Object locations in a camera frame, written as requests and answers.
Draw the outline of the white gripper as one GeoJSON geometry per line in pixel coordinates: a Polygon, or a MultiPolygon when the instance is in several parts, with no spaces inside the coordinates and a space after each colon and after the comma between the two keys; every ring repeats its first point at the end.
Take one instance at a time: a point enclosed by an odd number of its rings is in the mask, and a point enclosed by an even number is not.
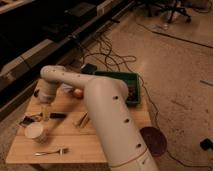
{"type": "Polygon", "coordinates": [[[54,101],[55,97],[53,95],[48,95],[43,92],[40,92],[38,98],[40,102],[43,104],[42,105],[43,120],[48,121],[50,116],[50,105],[48,104],[51,104],[54,101]]]}

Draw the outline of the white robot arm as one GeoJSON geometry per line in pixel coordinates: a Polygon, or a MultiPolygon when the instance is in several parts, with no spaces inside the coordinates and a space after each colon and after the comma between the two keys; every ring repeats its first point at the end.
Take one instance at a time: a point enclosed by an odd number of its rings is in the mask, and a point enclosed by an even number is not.
{"type": "Polygon", "coordinates": [[[127,105],[127,84],[105,76],[73,73],[48,65],[40,71],[43,104],[51,104],[61,83],[82,89],[87,113],[111,171],[159,171],[127,105]]]}

